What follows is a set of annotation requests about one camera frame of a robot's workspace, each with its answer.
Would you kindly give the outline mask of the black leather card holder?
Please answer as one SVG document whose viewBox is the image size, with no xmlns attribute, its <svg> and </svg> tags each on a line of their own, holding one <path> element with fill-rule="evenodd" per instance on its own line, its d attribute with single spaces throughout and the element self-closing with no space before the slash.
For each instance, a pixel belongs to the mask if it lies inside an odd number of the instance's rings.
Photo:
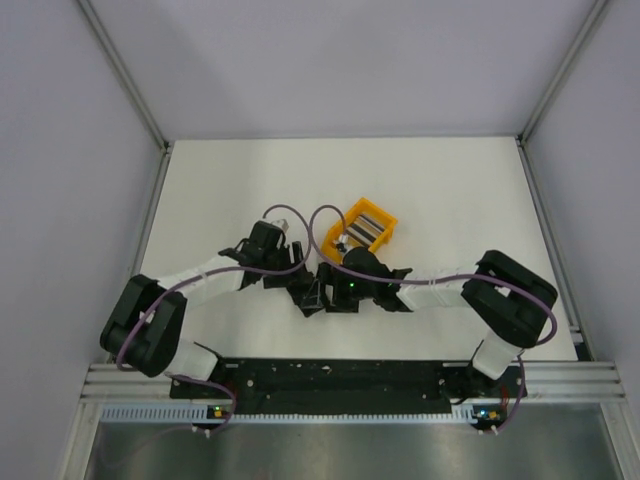
<svg viewBox="0 0 640 480">
<path fill-rule="evenodd" d="M 294 305 L 305 318 L 322 312 L 329 305 L 326 282 L 318 275 L 305 277 L 289 288 Z"/>
</svg>

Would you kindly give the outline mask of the yellow plastic bin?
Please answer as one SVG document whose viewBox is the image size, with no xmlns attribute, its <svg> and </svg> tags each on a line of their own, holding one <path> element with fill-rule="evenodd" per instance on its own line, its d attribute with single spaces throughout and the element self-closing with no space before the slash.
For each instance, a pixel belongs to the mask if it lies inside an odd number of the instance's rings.
<svg viewBox="0 0 640 480">
<path fill-rule="evenodd" d="M 332 226 L 328 230 L 321 246 L 321 251 L 324 255 L 326 255 L 336 263 L 340 263 L 344 255 L 349 250 L 356 247 L 364 247 L 350 238 L 346 233 L 348 225 L 355 219 L 357 215 L 361 213 L 370 215 L 379 223 L 381 223 L 386 228 L 389 238 L 388 243 L 390 242 L 393 236 L 394 229 L 398 224 L 398 220 L 372 201 L 366 198 L 361 198 L 346 213 L 343 214 L 343 219 L 340 219 L 334 226 Z M 371 250 L 367 247 L 364 248 L 372 253 L 376 253 L 382 246 L 384 245 L 381 245 L 375 250 Z"/>
</svg>

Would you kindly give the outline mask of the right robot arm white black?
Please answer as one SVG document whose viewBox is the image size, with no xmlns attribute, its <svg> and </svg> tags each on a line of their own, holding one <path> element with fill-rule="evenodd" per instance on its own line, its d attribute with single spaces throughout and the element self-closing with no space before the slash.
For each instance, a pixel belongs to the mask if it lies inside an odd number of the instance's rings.
<svg viewBox="0 0 640 480">
<path fill-rule="evenodd" d="M 346 252 L 340 264 L 321 263 L 306 297 L 327 312 L 356 313 L 364 300 L 392 313 L 473 310 L 488 333 L 472 356 L 466 380 L 481 396 L 502 385 L 516 357 L 555 336 L 557 299 L 551 283 L 499 250 L 486 251 L 470 267 L 428 274 L 391 269 L 364 247 Z"/>
</svg>

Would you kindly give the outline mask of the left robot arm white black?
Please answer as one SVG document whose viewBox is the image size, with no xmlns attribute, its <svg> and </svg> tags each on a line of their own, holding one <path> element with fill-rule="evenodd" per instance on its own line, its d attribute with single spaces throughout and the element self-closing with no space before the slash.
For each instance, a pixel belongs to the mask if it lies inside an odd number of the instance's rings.
<svg viewBox="0 0 640 480">
<path fill-rule="evenodd" d="M 131 277 L 101 332 L 101 348 L 121 367 L 150 378 L 184 372 L 203 395 L 220 394 L 227 374 L 216 366 L 215 354 L 182 338 L 186 314 L 261 280 L 274 279 L 284 287 L 303 270 L 310 252 L 299 241 L 289 244 L 286 231 L 283 220 L 259 220 L 237 246 L 220 250 L 199 266 L 159 279 Z"/>
</svg>

